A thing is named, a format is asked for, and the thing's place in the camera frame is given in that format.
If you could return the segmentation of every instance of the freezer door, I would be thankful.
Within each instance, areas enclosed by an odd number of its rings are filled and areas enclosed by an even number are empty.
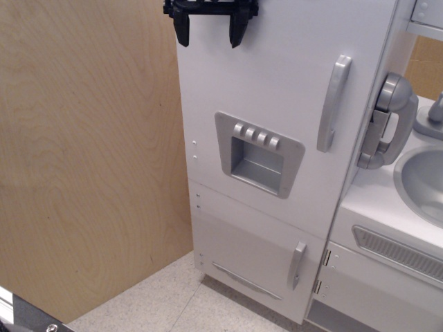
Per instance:
[[[302,323],[324,241],[190,181],[196,267]]]
[[[189,46],[177,45],[189,179],[326,239],[391,23],[413,2],[261,1],[235,49],[228,17],[192,16]],[[225,175],[217,112],[305,148],[288,195]]]

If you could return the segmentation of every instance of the wooden panel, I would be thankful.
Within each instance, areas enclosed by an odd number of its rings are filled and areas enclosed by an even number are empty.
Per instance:
[[[418,37],[406,77],[416,94],[436,100],[443,91],[443,42]]]
[[[192,250],[157,0],[0,0],[0,284],[69,322]]]

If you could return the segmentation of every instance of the screw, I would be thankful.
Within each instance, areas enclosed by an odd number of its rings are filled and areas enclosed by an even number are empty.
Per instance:
[[[48,328],[46,329],[46,332],[57,332],[58,331],[58,326],[55,324],[51,324],[48,326]]]

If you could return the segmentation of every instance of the gray sink basin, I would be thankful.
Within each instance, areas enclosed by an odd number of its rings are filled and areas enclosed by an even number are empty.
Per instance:
[[[406,205],[443,228],[443,147],[420,147],[395,165],[394,183]]]

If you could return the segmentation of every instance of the speckled floor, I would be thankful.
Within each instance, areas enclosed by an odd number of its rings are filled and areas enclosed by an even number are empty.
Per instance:
[[[205,276],[192,253],[68,325],[77,332],[323,332]]]

